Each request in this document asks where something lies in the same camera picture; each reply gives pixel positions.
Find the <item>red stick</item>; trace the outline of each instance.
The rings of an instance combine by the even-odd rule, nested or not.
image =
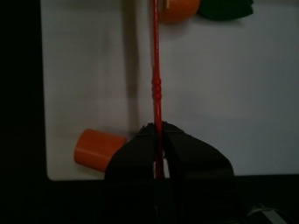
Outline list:
[[[163,150],[163,115],[162,115],[162,78],[160,78],[160,60],[159,60],[159,19],[158,19],[158,0],[152,0],[152,18],[154,18],[154,124],[158,134],[158,152],[155,156],[155,177],[164,178],[164,150]]]

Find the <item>orange object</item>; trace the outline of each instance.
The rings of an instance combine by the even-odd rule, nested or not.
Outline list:
[[[86,129],[75,149],[75,162],[104,172],[110,159],[126,143],[126,137]]]
[[[179,23],[191,18],[200,8],[202,0],[162,0],[159,21]]]

